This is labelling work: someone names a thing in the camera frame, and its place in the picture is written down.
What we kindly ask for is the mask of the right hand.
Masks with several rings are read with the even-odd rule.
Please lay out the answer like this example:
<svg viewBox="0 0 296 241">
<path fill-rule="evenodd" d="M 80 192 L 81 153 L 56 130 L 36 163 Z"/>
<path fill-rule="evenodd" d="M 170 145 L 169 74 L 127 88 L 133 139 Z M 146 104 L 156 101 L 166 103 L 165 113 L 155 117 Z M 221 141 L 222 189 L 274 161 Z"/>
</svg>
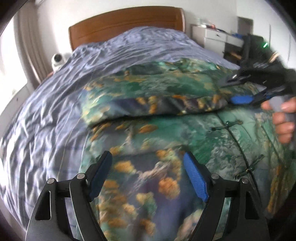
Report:
<svg viewBox="0 0 296 241">
<path fill-rule="evenodd" d="M 273 124 L 279 142 L 282 144 L 291 143 L 294 140 L 295 120 L 289 119 L 288 116 L 295 116 L 295 97 L 289 100 L 279 96 L 273 97 L 263 102 L 261 108 L 273 111 Z"/>
</svg>

